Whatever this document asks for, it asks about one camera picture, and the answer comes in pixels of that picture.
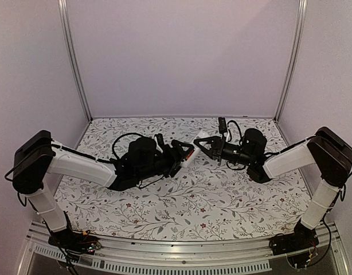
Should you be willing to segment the white remote control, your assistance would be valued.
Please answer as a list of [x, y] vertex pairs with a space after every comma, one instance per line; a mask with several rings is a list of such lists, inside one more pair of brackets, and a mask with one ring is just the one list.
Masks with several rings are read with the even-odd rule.
[[[193, 141], [196, 139], [196, 138], [206, 138], [206, 137], [209, 137], [210, 135], [203, 131], [203, 130], [200, 130], [199, 133], [195, 136], [195, 138], [193, 139]], [[200, 152], [200, 149], [196, 147], [195, 144], [193, 144], [194, 146], [194, 149], [193, 149], [193, 154], [191, 156], [191, 158], [189, 160], [184, 160], [181, 162], [181, 166], [182, 168], [187, 168], [189, 167], [195, 160], [195, 158], [197, 157], [197, 155], [199, 154]]]

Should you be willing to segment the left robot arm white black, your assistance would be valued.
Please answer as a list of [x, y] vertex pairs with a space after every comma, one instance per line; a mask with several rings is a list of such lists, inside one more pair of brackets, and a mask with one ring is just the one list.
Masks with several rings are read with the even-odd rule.
[[65, 147], [53, 140], [49, 131], [41, 130], [16, 150], [13, 167], [4, 178], [18, 194], [25, 196], [50, 232], [56, 233], [56, 240], [71, 249], [78, 243], [78, 237], [72, 232], [64, 211], [45, 189], [46, 174], [70, 176], [109, 190], [124, 191], [140, 187], [148, 178], [173, 177], [193, 151], [194, 146], [189, 143], [178, 140], [164, 143], [161, 134], [138, 135], [122, 157], [115, 155], [105, 160]]

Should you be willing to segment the red orange battery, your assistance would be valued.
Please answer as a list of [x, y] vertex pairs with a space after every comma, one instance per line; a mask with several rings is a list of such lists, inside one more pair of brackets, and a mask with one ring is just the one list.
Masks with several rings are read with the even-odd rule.
[[192, 154], [193, 154], [193, 151], [188, 154], [188, 156], [186, 157], [186, 160], [189, 160], [191, 158]]

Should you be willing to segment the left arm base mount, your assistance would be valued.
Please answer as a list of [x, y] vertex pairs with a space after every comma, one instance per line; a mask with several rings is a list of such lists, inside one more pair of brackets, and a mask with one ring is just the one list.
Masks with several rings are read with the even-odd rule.
[[101, 249], [98, 237], [77, 233], [70, 228], [58, 232], [49, 230], [49, 244], [75, 254], [94, 254]]

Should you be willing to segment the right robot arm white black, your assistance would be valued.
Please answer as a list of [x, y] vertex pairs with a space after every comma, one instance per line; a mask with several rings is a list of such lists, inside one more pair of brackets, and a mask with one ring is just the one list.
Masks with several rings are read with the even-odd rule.
[[352, 147], [331, 129], [321, 127], [314, 135], [279, 152], [266, 152], [267, 138], [258, 129], [246, 129], [240, 133], [239, 144], [232, 144], [228, 142], [228, 122], [221, 117], [218, 123], [218, 136], [196, 138], [193, 143], [213, 160], [242, 165], [254, 182], [267, 183], [290, 171], [317, 166], [320, 183], [289, 238], [293, 249], [302, 249], [352, 176]]

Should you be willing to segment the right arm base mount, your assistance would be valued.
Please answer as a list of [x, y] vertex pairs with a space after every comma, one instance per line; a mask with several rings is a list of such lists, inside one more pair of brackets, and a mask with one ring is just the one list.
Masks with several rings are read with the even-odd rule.
[[285, 255], [294, 269], [305, 269], [317, 256], [319, 240], [314, 230], [295, 230], [289, 234], [277, 234], [269, 240], [269, 248], [274, 256]]

